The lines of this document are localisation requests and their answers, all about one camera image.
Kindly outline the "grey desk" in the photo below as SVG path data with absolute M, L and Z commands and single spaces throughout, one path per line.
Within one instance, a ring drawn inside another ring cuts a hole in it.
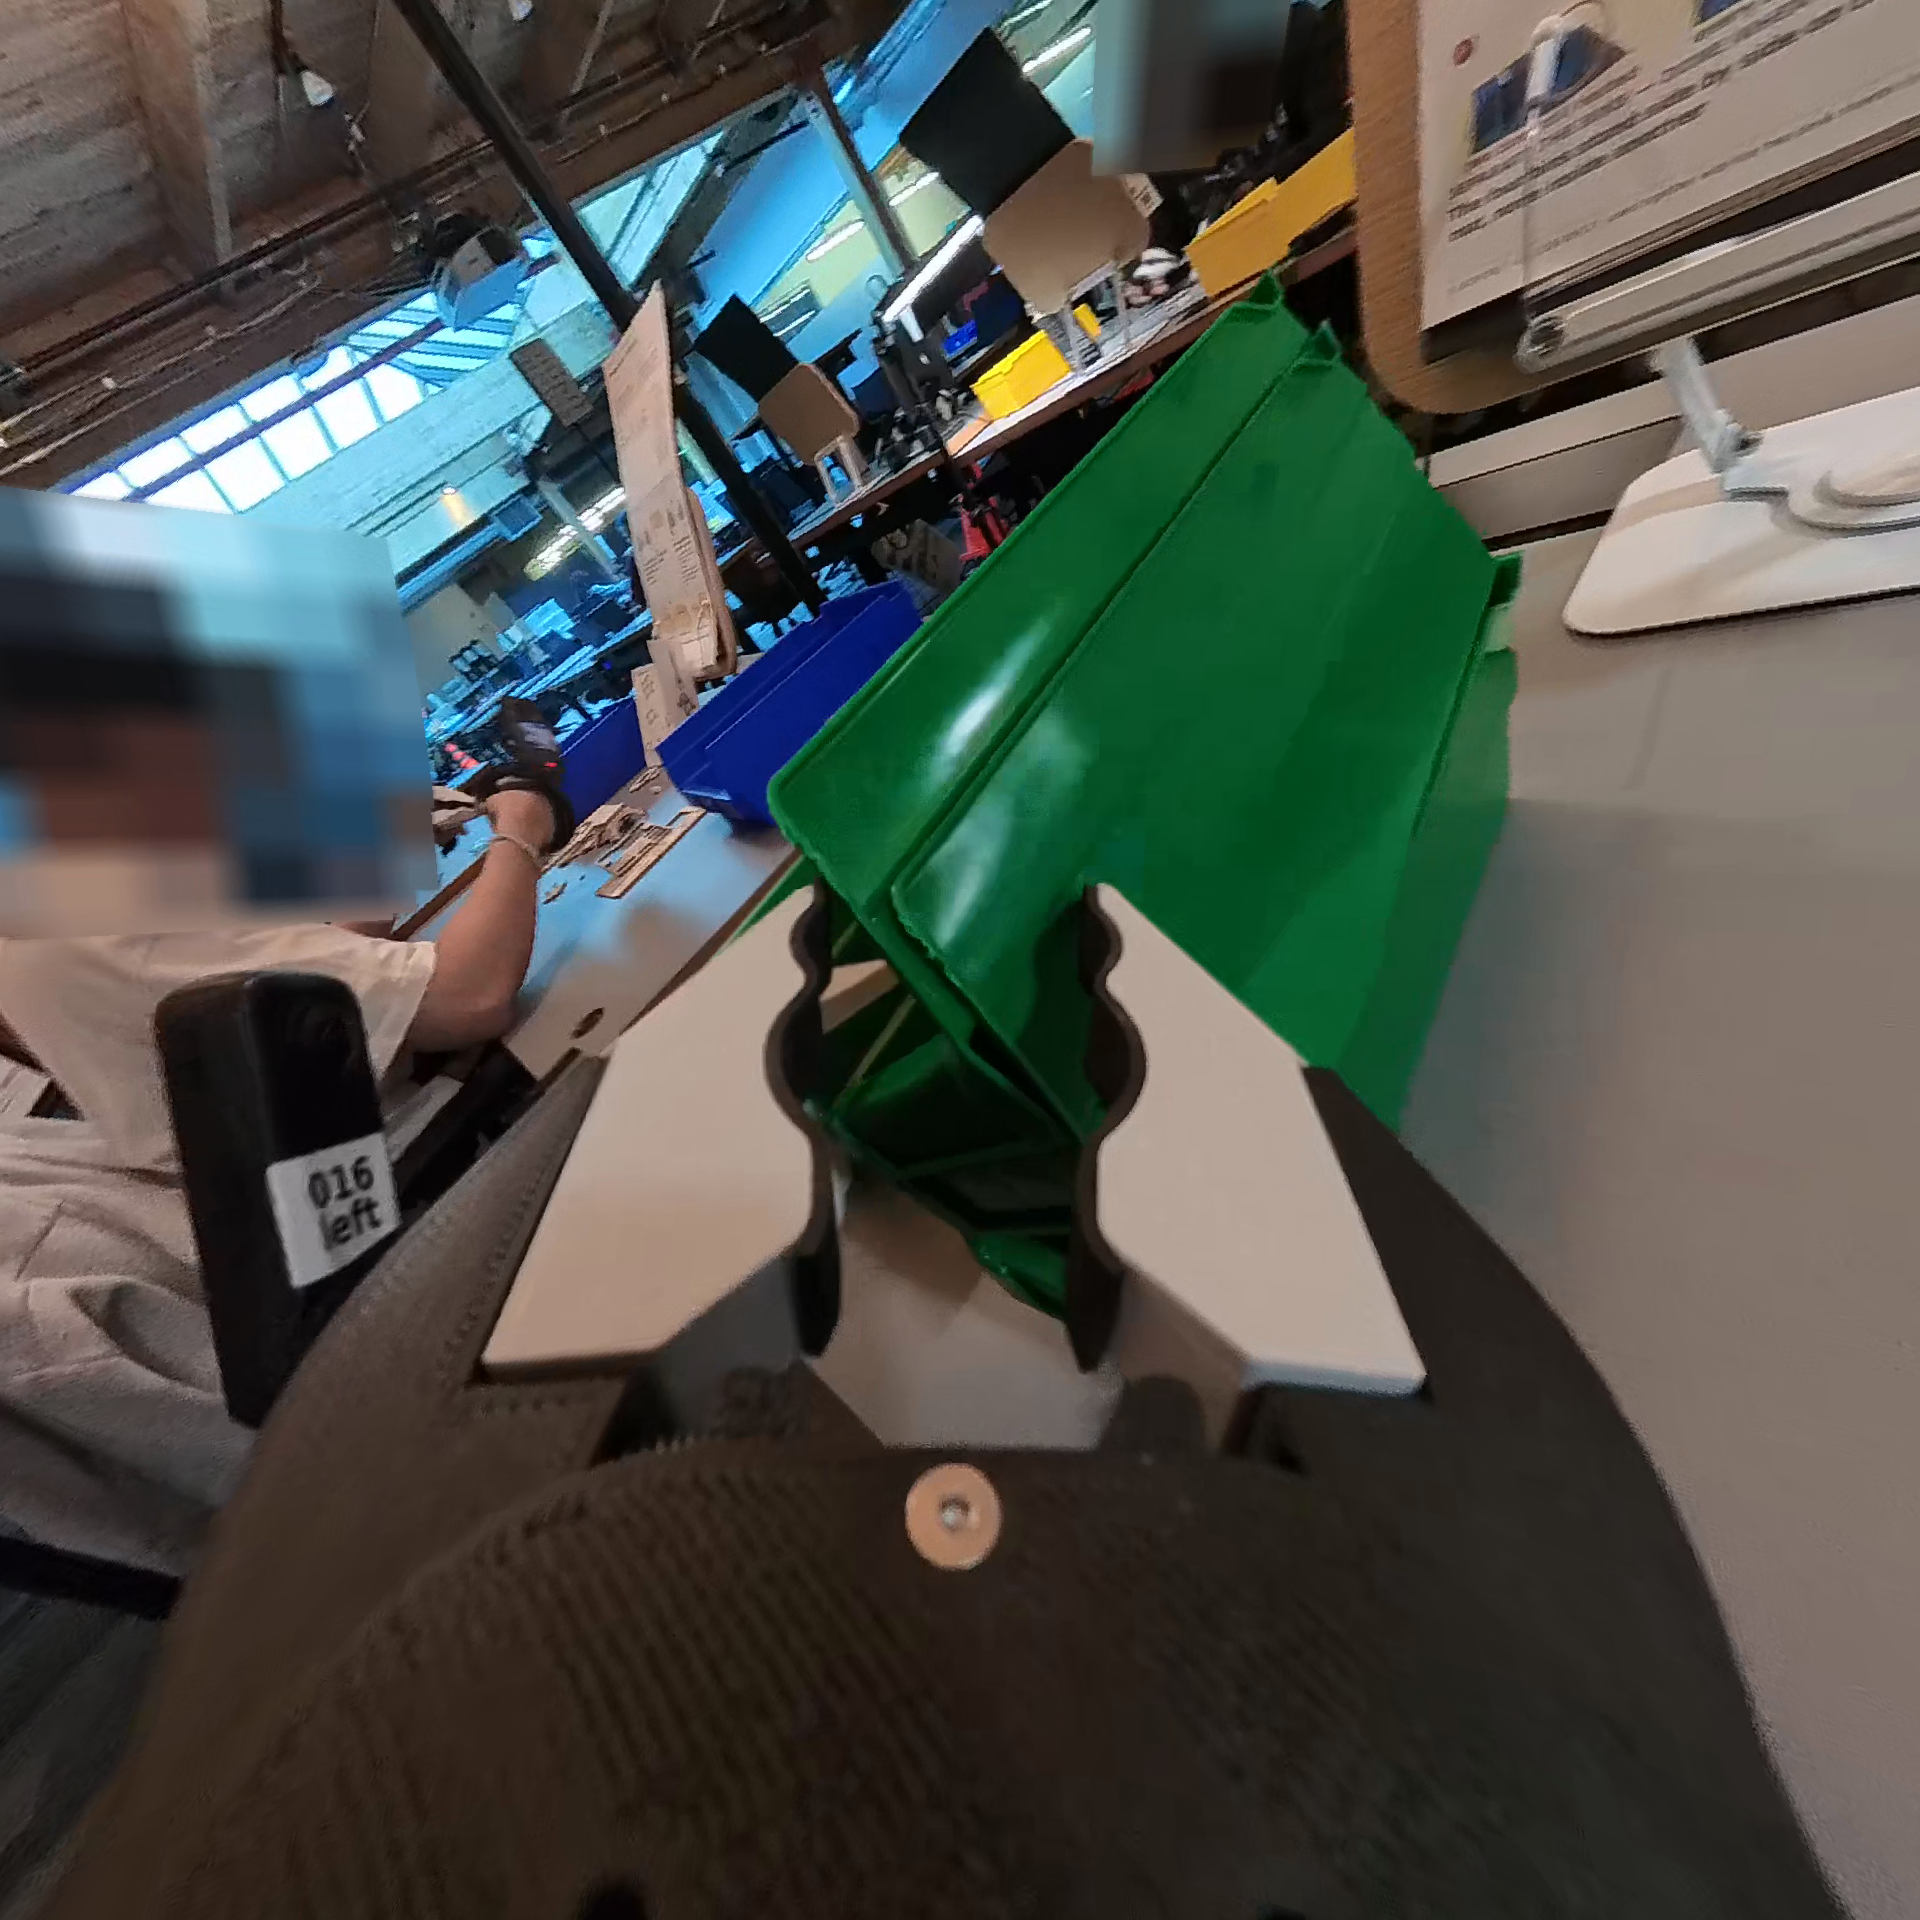
M 1519 700 L 1398 1131 L 1653 1451 L 1845 1907 L 1914 1917 L 1914 605 L 1568 638 L 1672 449 L 1638 389 L 1433 461 Z
M 673 785 L 633 785 L 661 852 L 614 897 L 607 852 L 549 855 L 536 886 L 536 933 L 496 1049 L 536 1080 L 570 1060 L 607 1051 L 661 997 L 692 977 L 780 879 L 796 848 L 684 805 Z

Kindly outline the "blue plastic bin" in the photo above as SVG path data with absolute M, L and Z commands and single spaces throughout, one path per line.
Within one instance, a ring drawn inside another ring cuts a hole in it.
M 903 583 L 828 596 L 711 688 L 667 740 L 670 785 L 733 825 L 769 827 L 769 779 L 921 630 Z
M 646 770 L 634 700 L 615 700 L 559 734 L 559 788 L 578 817 L 601 809 Z

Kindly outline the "cardboard instruction board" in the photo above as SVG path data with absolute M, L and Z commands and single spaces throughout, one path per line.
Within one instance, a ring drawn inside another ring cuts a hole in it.
M 601 395 L 614 411 L 615 485 L 627 499 L 633 566 L 652 614 L 652 662 L 692 715 L 700 688 L 737 669 L 737 625 L 707 517 L 684 485 L 673 359 L 661 289 L 646 290 L 634 321 L 601 359 Z

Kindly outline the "printed instruction sheet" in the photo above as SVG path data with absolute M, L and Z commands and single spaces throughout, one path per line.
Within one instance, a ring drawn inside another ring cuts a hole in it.
M 1422 329 L 1914 135 L 1908 0 L 1416 5 Z

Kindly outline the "yellow plastic bin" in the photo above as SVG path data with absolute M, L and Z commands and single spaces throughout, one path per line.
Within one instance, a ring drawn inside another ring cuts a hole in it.
M 1047 329 L 1031 329 L 1014 351 L 973 372 L 973 395 L 986 422 L 1010 422 L 1069 378 L 1073 359 Z
M 1189 270 L 1204 297 L 1277 270 L 1300 234 L 1345 218 L 1353 205 L 1353 128 L 1277 182 L 1251 185 L 1229 210 L 1189 240 Z

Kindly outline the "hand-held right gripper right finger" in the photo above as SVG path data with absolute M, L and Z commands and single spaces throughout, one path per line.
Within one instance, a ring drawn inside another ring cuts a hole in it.
M 1106 879 L 1081 891 L 1079 977 L 1096 1123 L 1073 1365 L 1191 1388 L 1217 1445 L 1269 1388 L 1416 1397 L 1427 1365 L 1298 1049 Z

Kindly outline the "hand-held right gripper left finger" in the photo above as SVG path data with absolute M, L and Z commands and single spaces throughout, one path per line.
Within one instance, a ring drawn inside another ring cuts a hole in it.
M 479 1356 L 486 1384 L 634 1384 L 700 1427 L 737 1368 L 818 1360 L 840 1311 L 822 1051 L 828 891 L 733 933 L 601 1060 Z

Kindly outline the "black wrist device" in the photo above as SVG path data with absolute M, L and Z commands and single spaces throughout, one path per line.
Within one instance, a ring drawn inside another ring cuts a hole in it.
M 549 717 L 515 696 L 496 700 L 496 740 L 506 752 L 506 759 L 486 764 L 474 779 L 479 797 L 491 794 L 539 794 L 549 809 L 549 827 L 545 827 L 545 852 L 563 848 L 570 831 L 578 827 L 576 805 L 563 797 L 563 757 L 559 757 L 559 738 L 549 726 Z

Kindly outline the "wooden puzzle board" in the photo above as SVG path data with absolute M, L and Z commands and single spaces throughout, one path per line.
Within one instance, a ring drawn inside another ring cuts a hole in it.
M 563 897 L 621 898 L 634 891 L 680 838 L 691 838 L 707 809 L 680 805 L 670 817 L 652 817 L 634 805 L 591 809 L 576 838 L 545 863 L 539 905 Z

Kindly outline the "wooden document stand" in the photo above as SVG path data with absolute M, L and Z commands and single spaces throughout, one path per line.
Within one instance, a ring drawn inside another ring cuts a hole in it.
M 901 128 L 973 216 L 979 252 L 1019 290 L 1069 370 L 1096 364 L 1079 297 L 1148 250 L 1148 210 L 1119 177 L 1096 177 L 1091 143 L 997 28 L 979 28 Z
M 760 432 L 818 475 L 828 503 L 862 489 L 865 465 L 856 456 L 862 422 L 853 395 L 838 378 L 783 351 L 743 297 L 711 311 L 692 334 L 692 353 L 751 395 Z

